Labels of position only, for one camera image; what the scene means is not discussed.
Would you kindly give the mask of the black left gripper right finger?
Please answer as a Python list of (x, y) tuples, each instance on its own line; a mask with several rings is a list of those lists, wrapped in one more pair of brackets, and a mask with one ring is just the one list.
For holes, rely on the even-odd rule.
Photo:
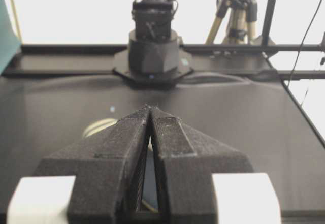
[(153, 107), (158, 206), (168, 223), (281, 223), (268, 174), (249, 157)]

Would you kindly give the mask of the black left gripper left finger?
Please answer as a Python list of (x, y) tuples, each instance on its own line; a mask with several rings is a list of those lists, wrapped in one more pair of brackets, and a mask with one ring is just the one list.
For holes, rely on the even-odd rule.
[(42, 158), (19, 180), (7, 223), (117, 223), (139, 209), (150, 108)]

